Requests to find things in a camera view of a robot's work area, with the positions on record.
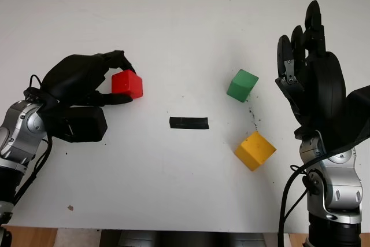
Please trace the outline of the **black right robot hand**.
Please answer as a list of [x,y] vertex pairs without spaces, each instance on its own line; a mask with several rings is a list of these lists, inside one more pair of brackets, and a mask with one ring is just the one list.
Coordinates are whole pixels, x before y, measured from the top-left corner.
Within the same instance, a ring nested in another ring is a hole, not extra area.
[[342,113],[345,81],[337,57],[327,51],[319,3],[312,1],[303,26],[282,35],[277,44],[278,88],[300,127],[296,138],[323,134]]

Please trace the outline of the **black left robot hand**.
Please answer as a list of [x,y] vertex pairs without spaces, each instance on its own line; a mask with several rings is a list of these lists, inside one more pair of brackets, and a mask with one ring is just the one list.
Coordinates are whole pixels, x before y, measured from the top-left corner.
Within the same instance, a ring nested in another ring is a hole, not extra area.
[[97,88],[110,69],[135,73],[124,51],[115,50],[94,55],[73,54],[54,66],[43,78],[40,89],[63,106],[105,106],[132,102],[124,93],[102,94]]

